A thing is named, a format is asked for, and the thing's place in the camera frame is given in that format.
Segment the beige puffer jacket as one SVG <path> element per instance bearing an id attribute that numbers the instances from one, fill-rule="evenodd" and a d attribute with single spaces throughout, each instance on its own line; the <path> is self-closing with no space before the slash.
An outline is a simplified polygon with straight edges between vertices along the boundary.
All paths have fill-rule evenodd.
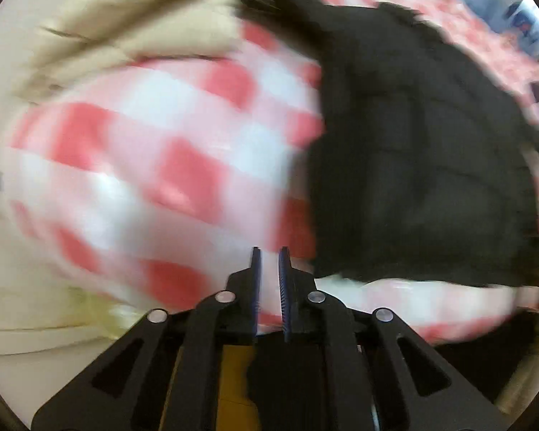
<path id="1" fill-rule="evenodd" d="M 65 0 L 36 29 L 17 95 L 44 101 L 142 59 L 217 57 L 241 40 L 239 0 Z"/>

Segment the black puffer jacket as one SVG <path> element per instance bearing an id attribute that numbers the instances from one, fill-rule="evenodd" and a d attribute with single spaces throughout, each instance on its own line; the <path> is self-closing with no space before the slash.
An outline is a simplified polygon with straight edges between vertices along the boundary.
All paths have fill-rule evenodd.
<path id="1" fill-rule="evenodd" d="M 539 129 L 411 10 L 273 0 L 315 48 L 314 273 L 539 286 Z"/>

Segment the red white checkered bedsheet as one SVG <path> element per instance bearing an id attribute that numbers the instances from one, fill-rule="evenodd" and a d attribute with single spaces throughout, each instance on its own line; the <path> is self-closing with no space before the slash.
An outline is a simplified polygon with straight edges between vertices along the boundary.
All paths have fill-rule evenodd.
<path id="1" fill-rule="evenodd" d="M 419 11 L 531 108 L 539 65 L 462 0 L 327 1 Z M 226 59 L 106 71 L 14 122 L 3 149 L 10 219 L 65 279 L 130 305 L 186 310 L 221 290 L 259 246 L 260 324 L 280 324 L 279 248 L 312 270 L 303 166 L 322 126 L 319 68 L 270 30 L 241 22 L 244 38 Z M 386 306 L 430 343 L 481 336 L 521 309 L 539 310 L 539 287 L 340 275 L 316 286 L 352 309 Z"/>

